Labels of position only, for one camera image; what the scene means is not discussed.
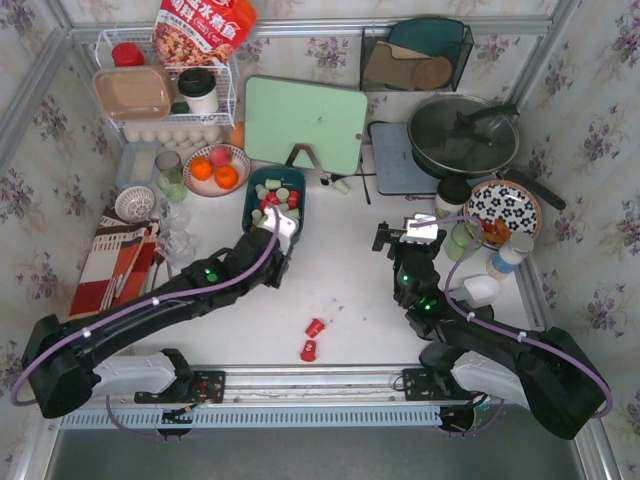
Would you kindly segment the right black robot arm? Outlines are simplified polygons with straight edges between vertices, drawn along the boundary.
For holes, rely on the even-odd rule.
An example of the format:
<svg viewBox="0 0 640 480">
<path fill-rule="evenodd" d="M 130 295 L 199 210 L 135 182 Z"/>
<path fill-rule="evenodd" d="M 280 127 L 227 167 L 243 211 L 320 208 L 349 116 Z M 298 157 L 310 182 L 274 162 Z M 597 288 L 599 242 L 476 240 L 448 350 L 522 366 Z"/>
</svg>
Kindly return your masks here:
<svg viewBox="0 0 640 480">
<path fill-rule="evenodd" d="M 373 250 L 389 249 L 393 298 L 426 341 L 420 363 L 444 389 L 482 392 L 528 409 L 548 432 L 572 440 L 588 420 L 607 415 L 613 396 L 574 338 L 552 327 L 518 329 L 451 296 L 434 260 L 446 237 L 436 220 L 404 228 L 378 224 Z"/>
</svg>

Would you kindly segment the white plastic scoop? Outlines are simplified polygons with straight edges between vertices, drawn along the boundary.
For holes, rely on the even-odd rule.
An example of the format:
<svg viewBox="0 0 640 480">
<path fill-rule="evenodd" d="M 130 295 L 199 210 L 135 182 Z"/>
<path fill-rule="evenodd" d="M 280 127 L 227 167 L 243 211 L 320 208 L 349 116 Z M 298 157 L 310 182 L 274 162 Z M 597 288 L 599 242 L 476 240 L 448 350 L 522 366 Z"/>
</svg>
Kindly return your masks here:
<svg viewBox="0 0 640 480">
<path fill-rule="evenodd" d="M 465 278 L 461 285 L 450 292 L 456 301 L 465 301 L 471 308 L 491 305 L 501 294 L 501 283 L 489 275 Z"/>
</svg>

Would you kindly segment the teal plastic storage basket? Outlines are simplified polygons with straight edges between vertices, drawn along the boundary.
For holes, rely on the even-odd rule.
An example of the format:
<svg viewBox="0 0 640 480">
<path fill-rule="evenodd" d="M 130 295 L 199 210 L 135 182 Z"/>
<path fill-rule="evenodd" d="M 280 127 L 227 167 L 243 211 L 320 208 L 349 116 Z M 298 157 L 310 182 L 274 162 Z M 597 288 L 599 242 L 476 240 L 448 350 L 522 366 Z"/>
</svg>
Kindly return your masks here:
<svg viewBox="0 0 640 480">
<path fill-rule="evenodd" d="M 242 229 L 248 233 L 267 220 L 273 205 L 296 225 L 291 242 L 297 243 L 304 226 L 306 178 L 295 168 L 263 167 L 251 173 L 247 181 Z"/>
</svg>

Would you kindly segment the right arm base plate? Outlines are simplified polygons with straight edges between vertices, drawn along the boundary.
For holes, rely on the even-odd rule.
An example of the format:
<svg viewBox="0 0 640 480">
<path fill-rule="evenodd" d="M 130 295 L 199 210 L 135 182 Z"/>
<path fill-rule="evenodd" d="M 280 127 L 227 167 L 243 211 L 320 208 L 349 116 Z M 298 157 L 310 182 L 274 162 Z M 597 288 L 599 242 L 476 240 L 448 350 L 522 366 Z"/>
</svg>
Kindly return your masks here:
<svg viewBox="0 0 640 480">
<path fill-rule="evenodd" d="M 407 401 L 470 401 L 474 398 L 450 373 L 430 368 L 403 369 L 402 382 Z"/>
</svg>

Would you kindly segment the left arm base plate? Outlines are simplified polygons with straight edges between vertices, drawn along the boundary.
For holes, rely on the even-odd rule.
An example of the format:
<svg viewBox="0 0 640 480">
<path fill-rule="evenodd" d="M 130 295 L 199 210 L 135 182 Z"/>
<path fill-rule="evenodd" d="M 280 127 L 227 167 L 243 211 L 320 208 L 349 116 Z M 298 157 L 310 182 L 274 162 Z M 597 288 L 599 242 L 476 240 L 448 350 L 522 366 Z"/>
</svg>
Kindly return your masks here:
<svg viewBox="0 0 640 480">
<path fill-rule="evenodd" d="M 224 399 L 226 372 L 195 370 L 188 386 L 171 385 L 161 393 L 136 392 L 135 404 L 220 404 Z"/>
</svg>

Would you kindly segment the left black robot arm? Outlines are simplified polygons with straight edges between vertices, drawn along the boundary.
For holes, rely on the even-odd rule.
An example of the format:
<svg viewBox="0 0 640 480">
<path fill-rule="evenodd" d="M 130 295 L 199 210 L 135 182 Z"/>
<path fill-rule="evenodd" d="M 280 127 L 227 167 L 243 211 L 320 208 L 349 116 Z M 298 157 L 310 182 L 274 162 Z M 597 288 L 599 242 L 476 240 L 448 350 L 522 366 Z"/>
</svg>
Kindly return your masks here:
<svg viewBox="0 0 640 480">
<path fill-rule="evenodd" d="M 193 262 L 106 312 L 66 323 L 54 314 L 43 317 L 33 327 L 14 386 L 29 384 L 43 417 L 69 414 L 91 398 L 100 363 L 162 329 L 231 306 L 259 285 L 278 287 L 286 262 L 276 234 L 258 228 L 233 248 Z"/>
</svg>

